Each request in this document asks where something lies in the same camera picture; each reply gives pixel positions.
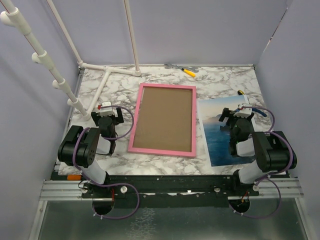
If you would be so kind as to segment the seascape photo print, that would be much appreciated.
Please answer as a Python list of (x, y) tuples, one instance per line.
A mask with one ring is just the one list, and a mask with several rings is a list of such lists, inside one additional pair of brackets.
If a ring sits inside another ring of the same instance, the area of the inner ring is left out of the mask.
[(219, 121), (224, 108), (235, 110), (239, 104), (249, 103), (246, 95), (216, 99), (199, 99), (197, 111), (205, 138), (205, 151), (212, 167), (250, 164), (253, 157), (233, 157), (229, 152), (229, 129), (226, 120)]

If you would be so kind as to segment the pink picture frame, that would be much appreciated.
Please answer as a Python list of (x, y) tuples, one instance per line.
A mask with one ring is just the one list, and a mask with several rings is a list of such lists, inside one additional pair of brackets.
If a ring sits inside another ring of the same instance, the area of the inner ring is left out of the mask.
[[(157, 149), (145, 149), (145, 148), (134, 148), (133, 140), (136, 131), (136, 124), (138, 120), (139, 107), (142, 100), (143, 88), (144, 87), (163, 87), (163, 88), (178, 88), (178, 89), (191, 89), (192, 90), (192, 152), (182, 151), (171, 151), (171, 150), (157, 150)], [(137, 95), (136, 107), (134, 111), (134, 125), (130, 134), (128, 151), (132, 153), (142, 154), (154, 154), (154, 155), (168, 155), (178, 157), (192, 157), (196, 156), (196, 87), (188, 85), (173, 85), (173, 84), (159, 84), (159, 83), (142, 83), (139, 86)]]

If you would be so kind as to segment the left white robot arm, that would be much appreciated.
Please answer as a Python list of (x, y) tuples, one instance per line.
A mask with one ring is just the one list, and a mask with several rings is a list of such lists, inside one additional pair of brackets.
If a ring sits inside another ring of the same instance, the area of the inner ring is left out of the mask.
[(96, 127), (87, 130), (79, 125), (72, 125), (62, 140), (57, 157), (68, 166), (76, 169), (95, 182), (93, 191), (97, 196), (106, 197), (111, 190), (109, 175), (103, 170), (95, 156), (111, 156), (116, 148), (118, 134), (116, 126), (124, 123), (122, 110), (117, 107), (115, 115), (112, 110), (97, 110), (91, 113)]

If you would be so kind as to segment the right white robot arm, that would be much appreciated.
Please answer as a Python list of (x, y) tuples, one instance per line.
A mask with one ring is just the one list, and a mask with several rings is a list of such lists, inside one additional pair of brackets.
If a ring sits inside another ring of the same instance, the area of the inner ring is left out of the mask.
[[(271, 127), (268, 131), (255, 131), (253, 117), (255, 113), (271, 116)], [(220, 122), (227, 119), (223, 130), (229, 131), (229, 153), (232, 157), (253, 157), (252, 163), (236, 170), (232, 175), (229, 189), (240, 196), (247, 191), (248, 185), (258, 184), (270, 176), (282, 174), (297, 165), (297, 156), (282, 131), (273, 131), (275, 116), (264, 108), (247, 103), (239, 104), (237, 109), (224, 108)]]

